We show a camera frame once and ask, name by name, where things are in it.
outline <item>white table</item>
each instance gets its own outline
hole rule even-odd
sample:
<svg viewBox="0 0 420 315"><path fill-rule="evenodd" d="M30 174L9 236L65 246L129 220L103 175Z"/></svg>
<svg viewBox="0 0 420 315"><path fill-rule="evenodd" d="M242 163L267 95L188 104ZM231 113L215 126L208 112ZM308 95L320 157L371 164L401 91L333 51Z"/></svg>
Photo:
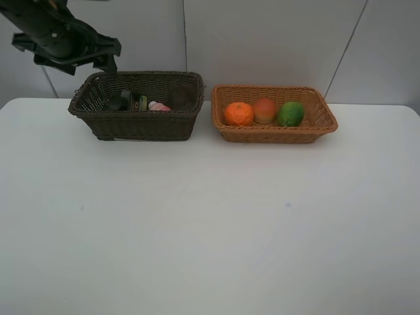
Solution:
<svg viewBox="0 0 420 315"><path fill-rule="evenodd" d="M310 145L101 142L69 100L0 111L0 313L420 311L420 119L331 105Z"/></svg>

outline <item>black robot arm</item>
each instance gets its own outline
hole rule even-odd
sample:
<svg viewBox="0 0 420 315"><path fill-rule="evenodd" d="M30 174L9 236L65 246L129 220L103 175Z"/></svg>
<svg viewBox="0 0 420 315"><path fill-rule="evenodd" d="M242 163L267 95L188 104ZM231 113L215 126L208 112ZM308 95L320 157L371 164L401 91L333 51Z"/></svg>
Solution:
<svg viewBox="0 0 420 315"><path fill-rule="evenodd" d="M0 13L23 31L14 35L12 45L33 52L36 64L74 75L76 67L93 62L94 68L117 72L118 39L74 18L67 0L0 0Z"/></svg>

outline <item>white wall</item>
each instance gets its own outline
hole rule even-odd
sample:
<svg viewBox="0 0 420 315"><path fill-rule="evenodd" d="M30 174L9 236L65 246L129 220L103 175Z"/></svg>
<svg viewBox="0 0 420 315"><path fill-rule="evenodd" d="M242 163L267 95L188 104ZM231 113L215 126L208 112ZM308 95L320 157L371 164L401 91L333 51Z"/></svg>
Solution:
<svg viewBox="0 0 420 315"><path fill-rule="evenodd" d="M420 112L420 1L370 0L327 95Z"/></svg>
<svg viewBox="0 0 420 315"><path fill-rule="evenodd" d="M327 91L365 0L185 0L188 70Z"/></svg>
<svg viewBox="0 0 420 315"><path fill-rule="evenodd" d="M12 43L16 28L0 15L0 108L20 97L53 98L54 93L33 54L20 52Z"/></svg>
<svg viewBox="0 0 420 315"><path fill-rule="evenodd" d="M122 44L115 58L120 71L185 71L185 33L182 0L70 1L76 18ZM99 70L79 67L74 77L48 69L61 98L71 98L86 77Z"/></svg>

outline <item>orange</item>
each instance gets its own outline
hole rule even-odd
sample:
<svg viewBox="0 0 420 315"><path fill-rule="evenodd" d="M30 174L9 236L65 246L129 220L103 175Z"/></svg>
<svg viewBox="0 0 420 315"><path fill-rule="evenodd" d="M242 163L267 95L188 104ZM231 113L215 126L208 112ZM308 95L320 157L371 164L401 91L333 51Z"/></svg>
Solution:
<svg viewBox="0 0 420 315"><path fill-rule="evenodd" d="M231 103L224 111L224 120L229 126L251 126L254 120L254 112L251 105L247 103Z"/></svg>

